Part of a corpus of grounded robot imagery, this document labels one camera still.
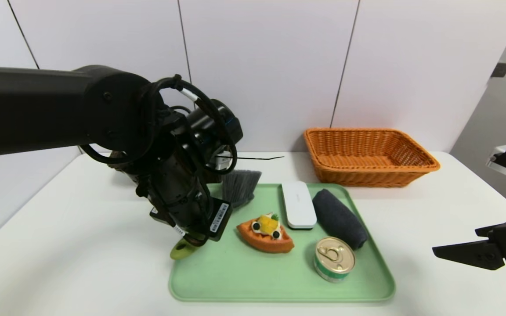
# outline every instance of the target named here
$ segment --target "white table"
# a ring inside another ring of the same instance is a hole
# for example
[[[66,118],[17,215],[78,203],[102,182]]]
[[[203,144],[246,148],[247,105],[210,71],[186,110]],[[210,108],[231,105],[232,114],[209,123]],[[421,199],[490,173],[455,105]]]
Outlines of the white table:
[[[317,182],[306,153],[240,160],[261,182]],[[506,200],[449,154],[407,188],[349,188],[396,280],[381,304],[188,303],[171,297],[168,256],[179,236],[153,221],[128,177],[83,155],[0,230],[0,316],[506,315],[506,267],[436,258],[433,246],[479,240],[506,221]]]

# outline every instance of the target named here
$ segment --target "white cable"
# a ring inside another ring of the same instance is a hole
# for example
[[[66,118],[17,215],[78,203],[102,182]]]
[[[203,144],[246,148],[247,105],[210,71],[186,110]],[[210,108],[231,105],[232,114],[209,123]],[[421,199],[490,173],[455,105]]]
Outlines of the white cable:
[[[196,100],[199,99],[199,97],[197,97],[196,94],[190,92],[189,90],[186,90],[185,88],[181,90],[181,93],[184,94],[187,98],[191,99],[192,102],[196,102]]]

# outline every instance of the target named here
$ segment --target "can lid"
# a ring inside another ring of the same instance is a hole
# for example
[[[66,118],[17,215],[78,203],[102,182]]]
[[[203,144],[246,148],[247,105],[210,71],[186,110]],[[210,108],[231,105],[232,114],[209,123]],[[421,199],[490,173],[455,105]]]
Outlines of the can lid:
[[[348,273],[355,266],[353,250],[339,238],[327,237],[320,240],[315,249],[315,256],[322,266],[335,273]]]

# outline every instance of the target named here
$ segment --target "dark gray cloth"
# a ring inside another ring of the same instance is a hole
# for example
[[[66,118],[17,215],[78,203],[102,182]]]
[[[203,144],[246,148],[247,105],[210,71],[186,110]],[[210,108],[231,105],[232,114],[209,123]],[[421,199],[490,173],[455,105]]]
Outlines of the dark gray cloth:
[[[350,248],[361,248],[368,239],[368,233],[358,218],[326,189],[319,191],[313,204],[318,223],[329,236],[346,242]]]

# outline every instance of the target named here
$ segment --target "pull tab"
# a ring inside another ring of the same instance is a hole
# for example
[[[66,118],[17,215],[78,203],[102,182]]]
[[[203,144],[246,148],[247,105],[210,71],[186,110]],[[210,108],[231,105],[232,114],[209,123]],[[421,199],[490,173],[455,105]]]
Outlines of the pull tab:
[[[318,252],[325,256],[325,258],[328,258],[332,262],[342,261],[343,255],[341,254],[341,248],[327,248],[320,246],[318,247]]]

